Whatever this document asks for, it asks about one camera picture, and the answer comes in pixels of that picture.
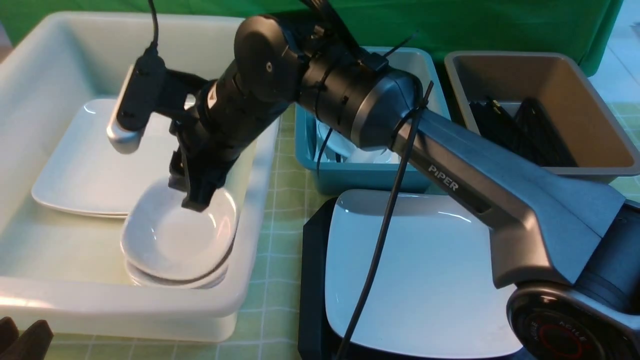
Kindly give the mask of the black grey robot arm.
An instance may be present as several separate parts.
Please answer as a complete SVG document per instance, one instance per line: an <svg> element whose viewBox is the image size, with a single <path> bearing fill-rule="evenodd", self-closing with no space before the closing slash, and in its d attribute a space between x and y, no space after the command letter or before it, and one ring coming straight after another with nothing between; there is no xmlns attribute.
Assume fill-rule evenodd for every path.
<svg viewBox="0 0 640 360"><path fill-rule="evenodd" d="M357 146L406 159L490 229L494 285L515 285L510 327L540 360L543 329L572 321L588 356L639 358L639 205L604 183L560 177L426 109L418 79L358 46L340 18L258 14L237 28L217 79L168 68L152 41L126 75L107 126L123 153L151 114L171 120L162 155L183 206L210 203L241 153L297 103Z"/></svg>

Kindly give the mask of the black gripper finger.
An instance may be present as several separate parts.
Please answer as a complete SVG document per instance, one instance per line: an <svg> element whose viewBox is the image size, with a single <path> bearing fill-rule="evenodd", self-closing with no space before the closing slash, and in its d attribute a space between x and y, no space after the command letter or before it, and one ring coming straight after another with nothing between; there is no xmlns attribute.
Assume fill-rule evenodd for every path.
<svg viewBox="0 0 640 360"><path fill-rule="evenodd" d="M54 333L46 320L35 321L4 352L2 360L43 360L50 348Z"/></svg>

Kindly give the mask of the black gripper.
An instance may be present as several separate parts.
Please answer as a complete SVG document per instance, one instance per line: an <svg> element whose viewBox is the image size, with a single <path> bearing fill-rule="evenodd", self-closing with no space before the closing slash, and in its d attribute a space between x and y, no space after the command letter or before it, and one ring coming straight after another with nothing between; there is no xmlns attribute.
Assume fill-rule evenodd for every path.
<svg viewBox="0 0 640 360"><path fill-rule="evenodd" d="M169 162L170 188L184 192L182 207L203 212L243 151L290 105L267 101L240 75L222 75L196 101L193 125L176 130L178 148Z"/></svg>

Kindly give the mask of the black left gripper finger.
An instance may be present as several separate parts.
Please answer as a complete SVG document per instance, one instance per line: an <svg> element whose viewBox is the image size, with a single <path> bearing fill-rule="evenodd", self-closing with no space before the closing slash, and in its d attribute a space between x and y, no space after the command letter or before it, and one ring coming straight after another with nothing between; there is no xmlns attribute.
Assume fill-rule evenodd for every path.
<svg viewBox="0 0 640 360"><path fill-rule="evenodd" d="M9 316L0 319L0 353L4 353L19 338L19 330Z"/></svg>

